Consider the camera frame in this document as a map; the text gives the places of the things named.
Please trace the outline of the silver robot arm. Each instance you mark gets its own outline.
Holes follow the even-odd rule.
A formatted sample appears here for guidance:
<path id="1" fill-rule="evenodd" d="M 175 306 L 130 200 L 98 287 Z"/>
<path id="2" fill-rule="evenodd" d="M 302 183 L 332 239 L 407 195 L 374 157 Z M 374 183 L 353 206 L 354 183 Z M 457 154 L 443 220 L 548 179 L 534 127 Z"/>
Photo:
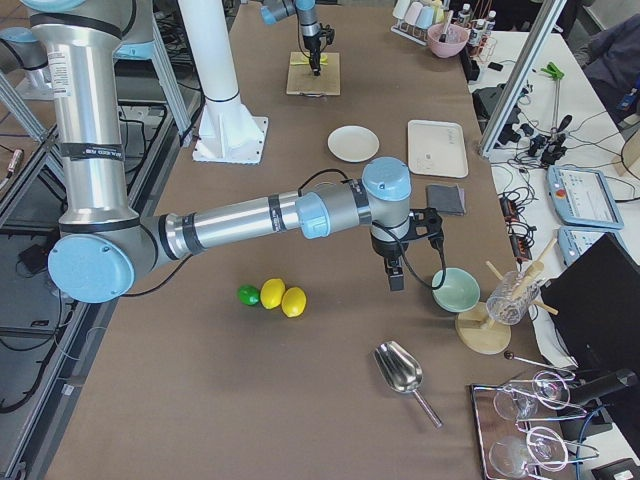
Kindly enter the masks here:
<path id="1" fill-rule="evenodd" d="M 321 74 L 321 38 L 323 29 L 318 21 L 314 0 L 265 0 L 261 6 L 261 16 L 266 25 L 295 16 L 304 47 L 308 54 L 309 67 L 314 76 Z"/>
<path id="2" fill-rule="evenodd" d="M 163 46 L 149 1 L 29 1 L 29 38 L 42 44 L 66 193 L 60 237 L 47 256 L 57 290 L 100 304 L 172 261 L 288 230 L 324 238 L 358 226 L 370 230 L 389 273 L 399 266 L 415 224 L 407 166 L 371 161 L 358 179 L 185 215 L 148 216 L 134 206 L 145 187 L 166 179 L 166 165 L 146 153 L 129 163 L 121 136 L 114 65 L 149 59 Z"/>

